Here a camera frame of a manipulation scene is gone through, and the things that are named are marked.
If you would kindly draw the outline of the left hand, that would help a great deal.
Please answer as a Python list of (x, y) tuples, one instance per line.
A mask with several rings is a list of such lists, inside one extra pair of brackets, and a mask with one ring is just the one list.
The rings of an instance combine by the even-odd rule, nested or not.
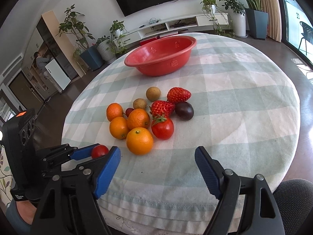
[(29, 235), (37, 208), (30, 201), (11, 201), (6, 217), (17, 234)]

